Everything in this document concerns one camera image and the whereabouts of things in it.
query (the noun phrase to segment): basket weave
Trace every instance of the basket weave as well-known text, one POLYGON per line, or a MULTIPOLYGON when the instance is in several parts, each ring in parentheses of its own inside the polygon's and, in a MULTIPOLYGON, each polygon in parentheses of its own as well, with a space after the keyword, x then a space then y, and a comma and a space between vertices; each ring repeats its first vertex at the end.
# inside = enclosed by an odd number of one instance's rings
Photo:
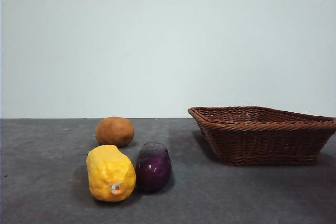
POLYGON ((193 107, 189 114, 228 165, 315 165, 336 119, 258 106, 193 107))

